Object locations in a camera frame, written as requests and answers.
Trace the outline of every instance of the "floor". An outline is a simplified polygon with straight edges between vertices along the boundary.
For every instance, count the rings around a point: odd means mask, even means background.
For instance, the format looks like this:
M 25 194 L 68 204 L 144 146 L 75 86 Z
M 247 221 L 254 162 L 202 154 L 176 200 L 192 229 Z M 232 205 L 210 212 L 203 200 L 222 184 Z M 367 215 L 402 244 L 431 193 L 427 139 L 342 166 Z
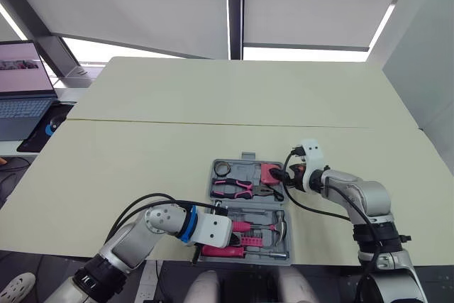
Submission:
M 41 303 L 74 272 L 85 259 L 64 258 L 53 255 L 9 253 L 0 251 L 0 290 L 15 276 L 32 272 L 37 277 L 34 290 L 24 303 Z M 317 265 L 296 265 L 311 283 L 322 303 L 351 303 L 360 268 Z M 123 291 L 110 302 L 134 302 L 143 265 L 133 272 Z M 221 282 L 223 303 L 277 302 L 273 285 L 274 268 L 259 265 L 227 263 L 164 262 L 160 272 L 160 286 L 165 293 L 164 302 L 183 302 L 196 276 L 206 270 L 215 270 Z M 454 266 L 417 268 L 429 302 L 454 302 Z M 161 290 L 155 299 L 164 299 Z

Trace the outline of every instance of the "desk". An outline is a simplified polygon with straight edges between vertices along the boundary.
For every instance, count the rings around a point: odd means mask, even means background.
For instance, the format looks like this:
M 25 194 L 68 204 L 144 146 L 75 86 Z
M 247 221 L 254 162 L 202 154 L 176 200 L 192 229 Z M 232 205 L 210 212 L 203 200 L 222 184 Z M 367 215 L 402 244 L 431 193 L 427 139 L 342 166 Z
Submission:
M 399 232 L 413 237 L 405 247 L 415 265 L 454 263 L 453 177 L 416 129 L 66 121 L 0 210 L 0 249 L 92 256 L 135 198 L 165 192 L 208 202 L 214 159 L 252 151 L 258 160 L 282 162 L 304 138 L 319 140 L 332 168 L 388 189 Z M 297 197 L 308 206 L 343 213 L 320 196 Z M 288 210 L 295 263 L 358 264 L 348 222 L 290 204 Z M 150 257 L 191 255 L 192 249 L 165 236 Z
M 380 69 L 346 62 L 115 57 L 68 118 L 417 128 Z
M 59 88 L 55 89 L 59 101 L 77 102 L 85 94 L 87 88 Z M 37 155 L 38 153 L 22 153 L 17 151 L 17 147 L 22 141 L 0 141 L 0 156 L 24 156 Z

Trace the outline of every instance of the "tool kit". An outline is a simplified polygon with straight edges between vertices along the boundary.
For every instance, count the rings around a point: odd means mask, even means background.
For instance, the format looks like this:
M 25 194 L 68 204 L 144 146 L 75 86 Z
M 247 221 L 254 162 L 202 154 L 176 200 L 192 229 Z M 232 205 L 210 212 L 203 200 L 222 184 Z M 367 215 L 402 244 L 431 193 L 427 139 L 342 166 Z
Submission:
M 263 162 L 254 153 L 241 160 L 214 160 L 209 196 L 216 206 L 228 208 L 233 231 L 225 248 L 201 246 L 201 261 L 292 264 L 290 216 L 282 183 L 270 174 L 280 162 Z

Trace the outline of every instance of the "gray tool case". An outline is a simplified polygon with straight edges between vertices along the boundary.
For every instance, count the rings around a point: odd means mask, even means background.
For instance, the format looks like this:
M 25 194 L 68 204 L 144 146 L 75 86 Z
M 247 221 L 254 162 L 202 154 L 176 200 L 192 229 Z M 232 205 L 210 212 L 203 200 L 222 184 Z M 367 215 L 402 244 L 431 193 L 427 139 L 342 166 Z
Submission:
M 219 177 L 214 172 L 215 164 L 218 162 L 227 162 L 231 171 L 225 177 Z M 261 164 L 273 164 L 278 165 L 282 169 L 283 165 L 280 162 L 268 162 L 258 161 L 255 159 L 254 153 L 243 153 L 241 160 L 214 160 L 211 165 L 211 174 L 209 178 L 208 196 L 213 203 L 220 202 L 220 206 L 228 208 L 228 217 L 232 221 L 247 221 L 255 225 L 270 225 L 276 222 L 276 211 L 284 212 L 284 220 L 287 223 L 287 231 L 285 237 L 281 242 L 275 245 L 279 238 L 278 233 L 269 229 L 254 229 L 254 236 L 259 233 L 262 235 L 263 247 L 257 246 L 245 246 L 247 251 L 260 251 L 270 252 L 277 251 L 280 253 L 286 253 L 287 259 L 272 258 L 268 255 L 253 255 L 246 254 L 244 258 L 237 257 L 211 257 L 200 255 L 200 261 L 209 262 L 225 262 L 225 263 L 244 263 L 244 264 L 261 264 L 261 265 L 291 265 L 292 264 L 292 250 L 291 250 L 291 237 L 292 228 L 290 215 L 284 209 L 284 205 L 288 202 L 288 197 L 284 193 L 282 183 L 272 185 L 273 189 L 276 189 L 279 193 L 283 194 L 283 201 L 279 202 L 275 199 L 274 195 L 268 197 L 254 196 L 252 199 L 236 198 L 217 198 L 212 195 L 212 191 L 220 191 L 224 193 L 238 193 L 244 189 L 241 187 L 233 186 L 230 184 L 213 184 L 212 179 L 224 180 L 226 178 L 234 178 L 237 180 L 251 181 L 254 186 L 261 185 L 260 173 Z

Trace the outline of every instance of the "laptop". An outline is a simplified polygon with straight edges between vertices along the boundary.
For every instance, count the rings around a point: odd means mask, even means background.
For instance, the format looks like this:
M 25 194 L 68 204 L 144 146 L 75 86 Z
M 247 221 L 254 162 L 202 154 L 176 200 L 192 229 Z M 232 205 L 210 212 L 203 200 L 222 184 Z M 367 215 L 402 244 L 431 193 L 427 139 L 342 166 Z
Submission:
M 0 141 L 23 140 L 57 100 L 33 41 L 0 43 Z

